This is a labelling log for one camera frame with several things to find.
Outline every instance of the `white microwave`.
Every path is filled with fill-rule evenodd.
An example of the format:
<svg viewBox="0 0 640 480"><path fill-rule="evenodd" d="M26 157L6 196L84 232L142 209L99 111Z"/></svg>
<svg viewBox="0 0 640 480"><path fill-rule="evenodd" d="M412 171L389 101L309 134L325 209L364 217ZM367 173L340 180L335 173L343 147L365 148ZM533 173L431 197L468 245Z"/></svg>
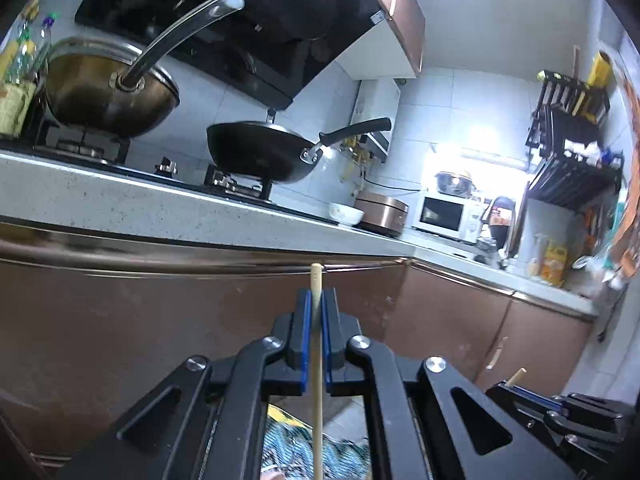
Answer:
<svg viewBox="0 0 640 480"><path fill-rule="evenodd" d="M483 213L481 202L421 191L412 225L422 231L475 243L482 230Z"/></svg>

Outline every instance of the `frying pan handle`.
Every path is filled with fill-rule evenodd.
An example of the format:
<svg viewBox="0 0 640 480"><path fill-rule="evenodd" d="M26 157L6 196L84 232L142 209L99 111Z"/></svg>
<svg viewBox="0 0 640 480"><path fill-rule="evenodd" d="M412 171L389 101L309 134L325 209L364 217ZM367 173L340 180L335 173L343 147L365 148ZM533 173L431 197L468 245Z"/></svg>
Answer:
<svg viewBox="0 0 640 480"><path fill-rule="evenodd" d="M370 121L345 126L330 134L320 133L320 141L316 142L308 150L303 150L302 153L300 153L300 159L307 164L315 164L318 160L318 151L322 146L331 146L354 135L370 134L371 132L388 132L390 129L391 119L388 117L380 117L379 119L372 119Z"/></svg>
<svg viewBox="0 0 640 480"><path fill-rule="evenodd" d="M388 117L372 119L370 121L345 126L344 128L335 130L330 134L320 134L320 142L323 146L331 146L332 144L336 144L347 137L370 134L371 132L388 132L390 129L391 119Z"/></svg>
<svg viewBox="0 0 640 480"><path fill-rule="evenodd" d="M119 76L118 88L125 91L135 90L140 78L168 52L207 25L243 7L244 0L207 0L190 10L155 38L129 69Z"/></svg>

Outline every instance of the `cooking pot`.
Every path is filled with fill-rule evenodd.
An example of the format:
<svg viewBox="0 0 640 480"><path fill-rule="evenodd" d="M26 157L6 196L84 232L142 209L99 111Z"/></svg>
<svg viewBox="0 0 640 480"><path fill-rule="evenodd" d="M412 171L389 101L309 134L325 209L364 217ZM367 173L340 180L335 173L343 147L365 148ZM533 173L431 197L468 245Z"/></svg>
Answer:
<svg viewBox="0 0 640 480"><path fill-rule="evenodd" d="M156 62L202 28L243 7L244 0L207 0L144 52L115 41L59 41L49 52L45 82L51 113L66 126L118 137L148 132L180 103L178 85Z"/></svg>
<svg viewBox="0 0 640 480"><path fill-rule="evenodd" d="M358 224L361 229L385 236L399 236L406 221L409 206L398 199L369 191L361 191L353 205L364 211Z"/></svg>
<svg viewBox="0 0 640 480"><path fill-rule="evenodd" d="M475 188L468 171L463 173L440 171L436 173L436 189L438 193L445 195L471 198Z"/></svg>
<svg viewBox="0 0 640 480"><path fill-rule="evenodd" d="M264 182L296 182L305 178L322 158L322 147L347 137L388 132L391 120L372 119L340 130L319 134L315 144L296 132L274 124L275 110L267 122L241 121L212 124L207 128L209 153L224 173L235 173Z"/></svg>

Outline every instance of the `electrical cable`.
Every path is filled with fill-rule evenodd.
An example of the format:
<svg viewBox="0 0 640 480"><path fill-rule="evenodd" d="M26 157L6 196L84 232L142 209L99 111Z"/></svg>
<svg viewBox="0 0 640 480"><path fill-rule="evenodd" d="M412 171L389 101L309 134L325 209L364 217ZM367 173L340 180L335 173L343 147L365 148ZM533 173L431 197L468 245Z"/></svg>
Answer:
<svg viewBox="0 0 640 480"><path fill-rule="evenodd" d="M377 182L372 182L369 180L364 174L362 175L363 179L374 186L386 187L387 189L399 189L400 191L421 191L421 189L408 189L407 187L393 187L393 186L385 186L384 184L378 184Z"/></svg>

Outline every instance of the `kitchen cabinet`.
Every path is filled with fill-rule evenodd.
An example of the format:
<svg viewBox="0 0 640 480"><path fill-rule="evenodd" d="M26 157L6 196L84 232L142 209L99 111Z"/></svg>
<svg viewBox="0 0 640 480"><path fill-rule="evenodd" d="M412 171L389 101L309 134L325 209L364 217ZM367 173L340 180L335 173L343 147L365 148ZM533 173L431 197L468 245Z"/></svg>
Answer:
<svg viewBox="0 0 640 480"><path fill-rule="evenodd" d="M442 356L472 380L509 302L507 295L411 268L387 321L385 343L405 357Z"/></svg>
<svg viewBox="0 0 640 480"><path fill-rule="evenodd" d="M325 273L324 286L384 340L405 271L402 263L344 269ZM0 264L0 286L11 306L0 315L0 406L28 449L65 455L188 356L224 358L268 334L276 316L293 311L308 274L119 276ZM309 396L272 402L311 421ZM325 418L348 402L327 397Z"/></svg>
<svg viewBox="0 0 640 480"><path fill-rule="evenodd" d="M487 358L490 368L481 371L476 385L485 391L523 367L527 373L519 386L544 396L559 394L578 362L591 326L589 321L513 300ZM498 345L502 349L496 356Z"/></svg>
<svg viewBox="0 0 640 480"><path fill-rule="evenodd" d="M353 79L414 78L420 75L424 15L417 0L378 0L380 22L359 38L337 62Z"/></svg>

